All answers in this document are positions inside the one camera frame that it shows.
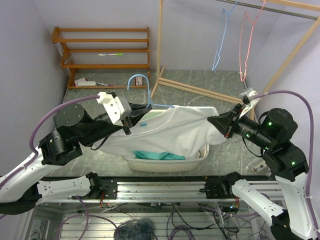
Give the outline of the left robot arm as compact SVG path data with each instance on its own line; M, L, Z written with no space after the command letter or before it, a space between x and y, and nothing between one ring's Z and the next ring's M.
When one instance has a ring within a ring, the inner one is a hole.
M130 103L129 107L131 112L121 119L121 125L113 124L108 113L91 118L77 103L62 108L53 117L55 130L39 142L35 161L26 160L22 170L13 170L11 179L6 175L1 178L1 215L19 215L51 200L99 199L107 193L101 178L93 172L67 180L44 181L43 177L80 157L81 147L92 147L96 142L103 145L117 131L130 135L131 128L152 110L147 104Z

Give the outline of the blue hanger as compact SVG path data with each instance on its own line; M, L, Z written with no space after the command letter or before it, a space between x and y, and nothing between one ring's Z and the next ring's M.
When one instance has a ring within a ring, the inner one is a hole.
M150 80L147 76L144 74L135 74L131 76L128 81L127 81L127 87L126 89L129 91L131 88L131 82L135 80L136 78L142 78L142 80L146 81L146 86L147 86L147 105L150 107L156 107L156 108L162 108L162 109L172 109L175 108L174 105L166 105L166 104L156 104L153 103L152 98L151 98L151 89L150 89Z
M221 52L222 52L225 37L226 37L228 20L237 4L238 4L238 0L234 0L234 4L230 10L223 8L221 11L221 15L219 18L219 28L218 28L218 34L217 34L215 55L213 59L212 69L211 69L213 72L217 69L219 62L221 60Z

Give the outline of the white t shirt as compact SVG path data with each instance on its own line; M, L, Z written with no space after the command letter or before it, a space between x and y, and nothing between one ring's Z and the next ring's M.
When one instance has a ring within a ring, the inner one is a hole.
M101 151L135 158L134 151L168 152L192 158L205 145L219 145L225 137L207 121L218 116L212 106L174 106L161 114L141 120L126 135L123 130L94 144Z

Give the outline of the pink wire hanger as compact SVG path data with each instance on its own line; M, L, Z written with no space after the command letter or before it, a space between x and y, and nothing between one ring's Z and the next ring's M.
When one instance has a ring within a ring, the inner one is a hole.
M262 14L262 11L265 8L267 1L261 0L261 2L262 2L262 5L259 8L259 12L254 18L251 18L247 11L244 12L242 17L242 23L241 23L240 35L239 35L239 48L238 48L239 75L240 75L241 82L244 82L247 78L248 61L250 57L255 26L257 24L258 19L260 18L260 15ZM244 40L245 27L250 27L247 41Z

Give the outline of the teal t shirt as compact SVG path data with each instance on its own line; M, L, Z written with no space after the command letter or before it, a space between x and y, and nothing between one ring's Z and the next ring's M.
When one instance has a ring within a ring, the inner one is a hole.
M143 160L185 160L181 155L176 155L170 152L149 152L149 151L134 151L136 159Z

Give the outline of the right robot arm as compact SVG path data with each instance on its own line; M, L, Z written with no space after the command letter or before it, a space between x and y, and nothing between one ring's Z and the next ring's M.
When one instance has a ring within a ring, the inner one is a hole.
M242 116L243 106L207 121L226 139L239 135L262 150L262 159L269 167L282 191L286 208L276 205L253 188L238 172L223 177L221 194L245 201L268 224L277 240L318 240L317 217L308 205L307 179L311 167L304 152L291 138L298 128L292 115L285 109L273 108L266 112L262 123Z

